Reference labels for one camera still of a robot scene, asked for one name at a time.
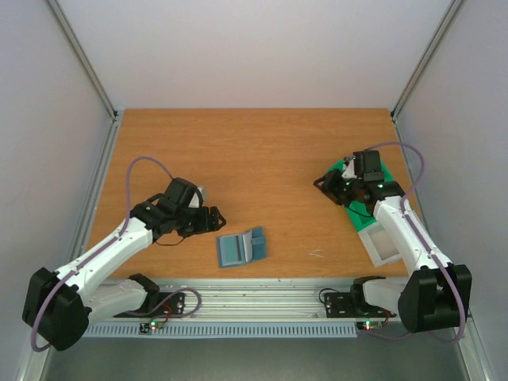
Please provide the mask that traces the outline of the blue card holder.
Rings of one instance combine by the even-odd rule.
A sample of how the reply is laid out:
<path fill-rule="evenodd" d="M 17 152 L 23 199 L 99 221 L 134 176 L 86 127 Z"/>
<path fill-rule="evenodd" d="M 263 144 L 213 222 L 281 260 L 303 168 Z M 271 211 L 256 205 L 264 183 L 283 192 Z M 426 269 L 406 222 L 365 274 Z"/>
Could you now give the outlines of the blue card holder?
<path fill-rule="evenodd" d="M 267 241 L 261 226 L 243 233 L 228 234 L 216 239 L 219 268 L 239 267 L 264 260 Z"/>

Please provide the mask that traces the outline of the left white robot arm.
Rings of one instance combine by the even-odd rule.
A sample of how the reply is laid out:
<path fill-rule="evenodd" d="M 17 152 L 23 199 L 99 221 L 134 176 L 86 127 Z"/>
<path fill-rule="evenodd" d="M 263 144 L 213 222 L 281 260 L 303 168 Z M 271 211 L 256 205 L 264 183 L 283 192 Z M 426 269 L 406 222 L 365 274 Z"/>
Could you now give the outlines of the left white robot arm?
<path fill-rule="evenodd" d="M 43 267 L 31 276 L 22 319 L 32 329 L 33 351 L 66 350 L 89 326 L 119 314 L 153 315 L 162 302 L 159 287 L 148 277 L 131 275 L 109 289 L 100 285 L 166 234 L 186 239 L 225 224 L 216 206 L 205 206 L 201 187 L 173 179 L 165 192 L 128 209 L 125 220 L 92 249 L 55 271 Z"/>

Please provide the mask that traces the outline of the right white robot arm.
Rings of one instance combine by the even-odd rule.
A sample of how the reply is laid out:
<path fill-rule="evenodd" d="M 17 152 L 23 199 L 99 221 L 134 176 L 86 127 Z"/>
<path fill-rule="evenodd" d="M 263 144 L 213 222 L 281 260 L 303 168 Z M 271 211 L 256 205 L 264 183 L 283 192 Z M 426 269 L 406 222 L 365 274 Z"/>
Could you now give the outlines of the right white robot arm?
<path fill-rule="evenodd" d="M 345 157 L 314 181 L 314 186 L 334 204 L 364 207 L 381 237 L 391 247 L 389 262 L 402 260 L 408 272 L 401 285 L 379 276 L 358 278 L 350 288 L 350 304 L 358 314 L 376 307 L 400 317 L 409 333 L 457 327 L 463 334 L 471 294 L 472 274 L 454 264 L 433 242 L 412 210 L 408 193 L 386 177 L 380 154 L 369 148 Z"/>

